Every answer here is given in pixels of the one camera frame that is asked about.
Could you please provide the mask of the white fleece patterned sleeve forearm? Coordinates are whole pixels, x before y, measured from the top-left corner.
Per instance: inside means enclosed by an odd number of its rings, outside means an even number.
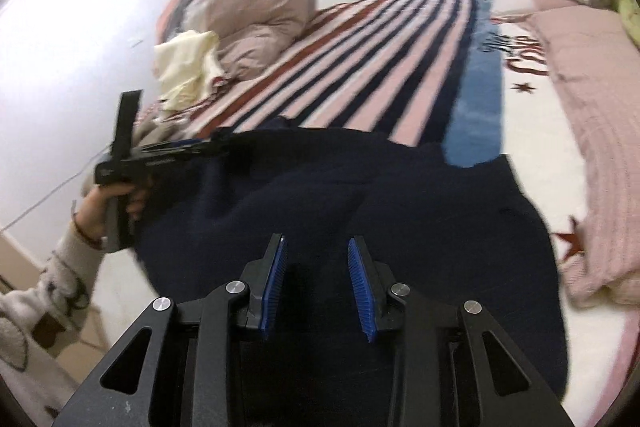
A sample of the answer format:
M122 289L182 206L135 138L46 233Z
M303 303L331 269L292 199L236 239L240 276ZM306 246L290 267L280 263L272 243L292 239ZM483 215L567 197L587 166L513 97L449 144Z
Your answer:
M37 284L1 296L1 361L24 373L32 359L56 358L85 326L105 251L74 222L53 249Z

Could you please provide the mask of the person's left hand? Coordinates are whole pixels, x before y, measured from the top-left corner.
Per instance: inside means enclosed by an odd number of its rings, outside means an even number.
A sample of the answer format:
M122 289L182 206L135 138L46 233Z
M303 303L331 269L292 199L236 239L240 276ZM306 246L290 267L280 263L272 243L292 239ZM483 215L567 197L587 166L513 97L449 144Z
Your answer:
M131 220L138 220L150 195L146 186L114 183L94 186L75 213L76 229L87 239L98 243L106 234L107 204L111 199L126 196L126 211Z

